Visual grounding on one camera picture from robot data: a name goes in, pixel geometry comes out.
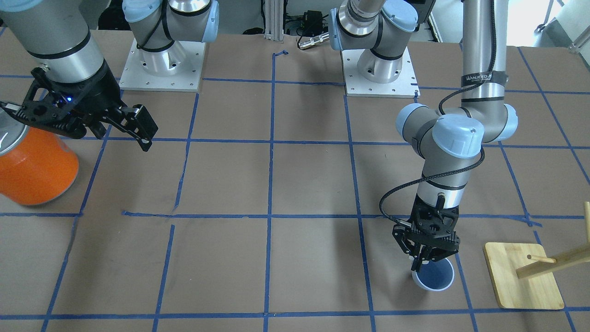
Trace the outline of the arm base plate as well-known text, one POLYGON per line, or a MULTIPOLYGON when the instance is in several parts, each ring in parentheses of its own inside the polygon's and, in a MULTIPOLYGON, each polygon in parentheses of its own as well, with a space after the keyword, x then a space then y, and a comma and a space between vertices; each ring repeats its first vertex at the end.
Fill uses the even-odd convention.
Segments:
POLYGON ((133 41, 119 86, 123 90, 198 92, 207 44, 176 41, 168 50, 139 50, 133 41))
POLYGON ((408 48, 395 60, 380 59, 370 50, 343 50, 341 57, 348 96, 413 98, 421 95, 408 48))

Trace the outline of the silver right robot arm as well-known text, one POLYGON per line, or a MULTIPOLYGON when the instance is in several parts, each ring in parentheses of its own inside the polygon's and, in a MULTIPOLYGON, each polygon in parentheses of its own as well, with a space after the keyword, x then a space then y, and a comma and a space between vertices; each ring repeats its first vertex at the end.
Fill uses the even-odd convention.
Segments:
POLYGON ((21 105, 2 102, 12 119, 72 139, 105 124, 148 151, 158 126, 144 105, 127 106, 120 89, 196 91, 204 45, 218 34, 216 0, 124 0, 134 34, 126 69, 117 81, 85 19, 63 0, 3 0, 1 17, 37 67, 21 105))

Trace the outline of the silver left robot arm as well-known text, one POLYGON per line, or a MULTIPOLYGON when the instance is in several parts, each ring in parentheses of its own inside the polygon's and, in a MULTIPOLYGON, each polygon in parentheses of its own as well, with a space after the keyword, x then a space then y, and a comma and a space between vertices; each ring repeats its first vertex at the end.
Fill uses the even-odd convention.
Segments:
POLYGON ((463 2, 463 75, 459 107, 403 107, 397 131, 424 159, 409 219, 388 216, 392 234, 418 272, 459 250, 454 231, 470 172, 484 160, 483 143, 510 138, 518 127, 514 107, 504 103, 507 84, 506 0, 463 2))

